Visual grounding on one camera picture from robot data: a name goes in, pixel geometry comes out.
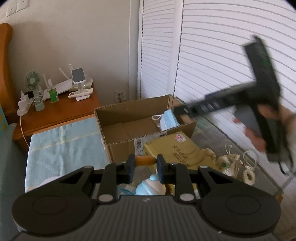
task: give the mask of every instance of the open cardboard box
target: open cardboard box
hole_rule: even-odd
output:
[[[95,109],[102,143],[110,162],[126,161],[131,153],[142,155],[144,144],[162,135],[183,131],[190,138],[196,120],[187,115],[176,116],[180,126],[167,131],[160,131],[157,127],[159,120],[151,119],[178,105],[181,103],[172,95],[165,95]]]

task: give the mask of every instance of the wooden bed frame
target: wooden bed frame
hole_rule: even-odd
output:
[[[12,38],[12,27],[8,23],[0,25],[0,104],[8,124],[17,123],[17,95],[8,63],[8,45]]]

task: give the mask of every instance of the blue blanket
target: blue blanket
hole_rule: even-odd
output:
[[[107,164],[95,118],[38,133],[31,138],[25,191],[50,177],[63,176],[83,166],[102,169]]]

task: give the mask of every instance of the barcode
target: barcode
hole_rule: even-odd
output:
[[[137,149],[141,149],[142,147],[141,143],[142,143],[141,139],[137,140]]]

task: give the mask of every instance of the wooden nightstand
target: wooden nightstand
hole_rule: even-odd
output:
[[[58,102],[44,101],[45,108],[39,112],[32,105],[28,113],[21,117],[22,130],[28,144],[34,133],[93,115],[94,109],[100,107],[95,89],[91,97],[85,100],[77,101],[76,98],[68,98],[68,96],[69,92],[67,91],[59,95]],[[22,135],[20,120],[13,133],[13,140],[18,142],[24,153],[28,153],[29,148]]]

